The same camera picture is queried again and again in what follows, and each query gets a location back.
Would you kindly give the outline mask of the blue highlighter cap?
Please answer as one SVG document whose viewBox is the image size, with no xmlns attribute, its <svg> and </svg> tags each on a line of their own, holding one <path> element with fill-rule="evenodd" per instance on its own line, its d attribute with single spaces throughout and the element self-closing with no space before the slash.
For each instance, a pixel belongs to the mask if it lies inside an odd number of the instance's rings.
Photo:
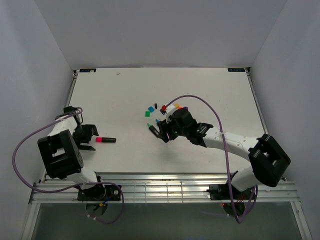
<svg viewBox="0 0 320 240">
<path fill-rule="evenodd" d="M 150 106 L 150 107 L 148 108 L 148 110 L 149 110 L 150 112 L 154 112 L 154 111 L 155 111 L 155 109 L 154 109 L 152 106 Z"/>
</svg>

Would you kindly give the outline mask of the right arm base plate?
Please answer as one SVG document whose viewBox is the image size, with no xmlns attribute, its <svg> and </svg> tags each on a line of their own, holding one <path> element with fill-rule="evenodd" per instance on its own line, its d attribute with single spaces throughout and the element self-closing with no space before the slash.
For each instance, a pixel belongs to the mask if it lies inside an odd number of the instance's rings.
<svg viewBox="0 0 320 240">
<path fill-rule="evenodd" d="M 231 187 L 233 199 L 248 200 L 252 194 L 254 188 L 248 188 L 244 191 L 239 191 L 235 187 Z M 229 185 L 225 184 L 210 184 L 206 192 L 209 193 L 211 200 L 230 200 Z"/>
</svg>

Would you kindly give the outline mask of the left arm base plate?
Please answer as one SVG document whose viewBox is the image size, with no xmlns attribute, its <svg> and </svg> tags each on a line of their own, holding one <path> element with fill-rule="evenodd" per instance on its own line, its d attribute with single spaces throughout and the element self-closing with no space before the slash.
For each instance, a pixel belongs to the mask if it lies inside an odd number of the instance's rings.
<svg viewBox="0 0 320 240">
<path fill-rule="evenodd" d="M 114 186 L 111 184 L 105 184 L 104 190 L 101 190 L 99 193 L 87 193 L 85 194 L 83 191 L 79 190 L 77 194 L 78 201 L 120 201 L 121 200 L 121 185 Z"/>
</svg>

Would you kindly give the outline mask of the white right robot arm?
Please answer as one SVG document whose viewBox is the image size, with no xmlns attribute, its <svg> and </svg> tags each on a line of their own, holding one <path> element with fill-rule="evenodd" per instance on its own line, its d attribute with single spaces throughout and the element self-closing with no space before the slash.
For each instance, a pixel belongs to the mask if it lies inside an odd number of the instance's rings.
<svg viewBox="0 0 320 240">
<path fill-rule="evenodd" d="M 263 184 L 276 187 L 291 163 L 291 159 L 269 134 L 247 137 L 221 133 L 211 124 L 197 122 L 186 108 L 164 107 L 165 120 L 157 123 L 159 138 L 165 143 L 185 137 L 196 146 L 227 150 L 250 162 L 250 167 L 233 173 L 226 185 L 226 194 L 237 199 L 245 190 Z"/>
</svg>

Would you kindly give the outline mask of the green black highlighter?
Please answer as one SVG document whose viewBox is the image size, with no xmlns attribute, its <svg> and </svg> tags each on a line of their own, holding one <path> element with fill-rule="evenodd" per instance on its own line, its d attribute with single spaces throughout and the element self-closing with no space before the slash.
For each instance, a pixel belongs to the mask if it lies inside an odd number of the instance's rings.
<svg viewBox="0 0 320 240">
<path fill-rule="evenodd" d="M 150 130 L 150 132 L 156 137 L 159 138 L 159 131 L 151 124 L 147 124 L 148 129 Z"/>
</svg>

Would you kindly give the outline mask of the pink black highlighter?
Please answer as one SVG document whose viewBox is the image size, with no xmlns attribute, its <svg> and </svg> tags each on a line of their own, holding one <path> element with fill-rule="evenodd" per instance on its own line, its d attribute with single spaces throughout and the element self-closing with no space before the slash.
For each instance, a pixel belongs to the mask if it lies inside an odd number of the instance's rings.
<svg viewBox="0 0 320 240">
<path fill-rule="evenodd" d="M 117 141 L 116 138 L 113 138 L 113 137 L 96 137 L 95 138 L 95 141 L 97 143 L 115 143 Z"/>
</svg>

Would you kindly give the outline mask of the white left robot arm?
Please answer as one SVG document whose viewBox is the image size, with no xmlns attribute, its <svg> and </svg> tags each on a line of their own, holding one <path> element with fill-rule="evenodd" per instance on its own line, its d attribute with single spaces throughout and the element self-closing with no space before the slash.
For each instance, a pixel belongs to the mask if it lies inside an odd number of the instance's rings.
<svg viewBox="0 0 320 240">
<path fill-rule="evenodd" d="M 94 124 L 83 124 L 82 108 L 67 106 L 56 116 L 52 131 L 37 141 L 46 173 L 50 178 L 69 179 L 87 197 L 100 200 L 106 195 L 106 187 L 100 184 L 98 175 L 84 167 L 81 150 L 95 151 L 89 145 L 98 135 Z"/>
</svg>

